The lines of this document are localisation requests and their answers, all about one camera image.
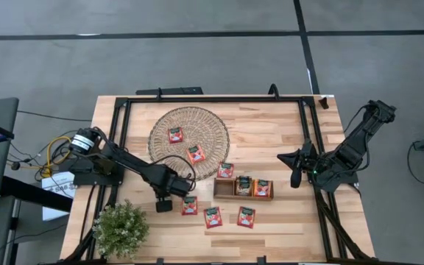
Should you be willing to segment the red tea packet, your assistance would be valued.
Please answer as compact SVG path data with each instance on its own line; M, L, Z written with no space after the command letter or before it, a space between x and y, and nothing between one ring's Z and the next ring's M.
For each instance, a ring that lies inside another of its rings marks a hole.
M231 178L233 176L234 165L232 163L220 163L217 177L218 178Z
M181 127L171 128L168 130L169 143L176 144L183 141L183 130Z
M222 217L219 207L206 208L203 213L207 229L222 226Z
M238 211L237 225L253 229L255 221L255 209L240 207Z
M184 197L181 214L183 216L197 215L197 212L198 212L197 197Z

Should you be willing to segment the wooden tea organizer box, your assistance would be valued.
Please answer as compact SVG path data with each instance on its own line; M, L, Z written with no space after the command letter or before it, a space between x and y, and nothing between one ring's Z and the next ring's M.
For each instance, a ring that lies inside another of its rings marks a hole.
M254 197L254 180L252 178L252 193L249 197L245 196L236 196L236 179L225 179L225 178L216 178L213 184L213 198L214 199L248 199L248 200L259 200L259 201L271 201L274 199L274 183L272 182L272 187L270 190L270 197Z

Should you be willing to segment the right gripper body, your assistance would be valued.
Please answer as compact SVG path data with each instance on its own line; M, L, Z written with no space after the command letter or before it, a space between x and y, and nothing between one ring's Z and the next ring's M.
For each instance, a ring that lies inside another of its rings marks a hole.
M302 181L302 173L307 172L311 174L311 182L315 186L322 188L323 184L318 183L317 181L317 164L319 162L320 156L317 154L315 146L311 143L310 140L308 140L299 150L300 154L298 158L300 159L300 168L292 169L291 187L299 188Z

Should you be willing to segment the white cardboard box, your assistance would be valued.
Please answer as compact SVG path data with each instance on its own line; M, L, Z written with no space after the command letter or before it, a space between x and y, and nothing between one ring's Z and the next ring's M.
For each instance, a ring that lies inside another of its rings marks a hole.
M53 174L42 179L41 187L52 195L50 203L42 207L42 220L47 222L67 216L71 209L68 199L72 200L76 194L74 174L71 172Z

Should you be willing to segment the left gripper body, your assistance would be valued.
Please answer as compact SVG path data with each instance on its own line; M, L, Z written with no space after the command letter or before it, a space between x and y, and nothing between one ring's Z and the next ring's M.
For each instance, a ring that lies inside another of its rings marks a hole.
M176 174L165 173L155 185L155 203L158 213L165 213L172 210L172 195L183 198L191 189L192 182L181 178Z

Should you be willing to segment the long black bar device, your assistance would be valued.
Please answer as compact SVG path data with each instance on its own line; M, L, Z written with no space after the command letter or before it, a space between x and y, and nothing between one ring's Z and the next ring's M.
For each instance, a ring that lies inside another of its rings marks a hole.
M203 90L201 87L179 87L179 88L156 88L156 89L146 89L146 90L137 90L135 92L138 96L143 95L203 95Z

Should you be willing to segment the black metal table frame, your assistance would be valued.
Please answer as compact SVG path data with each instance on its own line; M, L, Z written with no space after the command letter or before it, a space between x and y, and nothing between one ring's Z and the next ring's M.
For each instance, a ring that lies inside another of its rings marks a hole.
M128 199L146 211L150 233L136 261L152 263L246 263L265 257L268 262L324 262L329 257L349 257L330 222L318 211L315 190L303 181L290 186L290 169L279 159L301 147L305 137L330 150L344 138L334 98L329 108L310 96L304 112L295 98L284 95L134 96L129 110L121 110L117 137L135 156L147 159L147 138L154 123L166 112L182 106L203 107L221 118L230 133L230 160L236 171L274 183L274 199L214 199L213 179L200 180L195 194L199 208L220 208L223 224L207 229L203 215L183 216L180 200L174 209L157 213L152 189L134 172L125 174L119 199ZM240 207L255 209L253 229L237 225Z

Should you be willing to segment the small artificial potted plant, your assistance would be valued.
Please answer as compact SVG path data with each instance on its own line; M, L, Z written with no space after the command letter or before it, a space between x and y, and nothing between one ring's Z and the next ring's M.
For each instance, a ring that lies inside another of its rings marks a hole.
M92 229L96 250L106 258L134 259L149 235L146 212L128 199L106 206Z

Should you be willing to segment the round woven placemat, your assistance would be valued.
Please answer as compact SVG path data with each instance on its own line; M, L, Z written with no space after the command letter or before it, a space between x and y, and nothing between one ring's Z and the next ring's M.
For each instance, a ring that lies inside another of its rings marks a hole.
M169 143L168 130L181 127L183 141ZM188 148L199 144L205 160L192 164ZM230 136L225 123L213 112L201 107L179 107L164 114L150 131L148 153L150 159L164 163L182 176L196 173L204 180L217 173L219 164L227 160Z

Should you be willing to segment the orange tea packet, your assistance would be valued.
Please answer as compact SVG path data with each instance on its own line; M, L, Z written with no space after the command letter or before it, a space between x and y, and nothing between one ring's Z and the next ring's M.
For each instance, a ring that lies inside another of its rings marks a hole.
M205 153L199 144L188 148L187 154L192 164L199 163L205 160Z
M270 180L254 180L254 197L270 197L272 181Z

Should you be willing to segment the black floor beam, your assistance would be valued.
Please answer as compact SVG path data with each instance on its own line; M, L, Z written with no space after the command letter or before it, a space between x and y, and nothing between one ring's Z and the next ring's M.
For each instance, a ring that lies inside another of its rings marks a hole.
M3 176L1 181L0 196L13 196L22 201L65 212L71 210L73 202L72 198L6 176Z

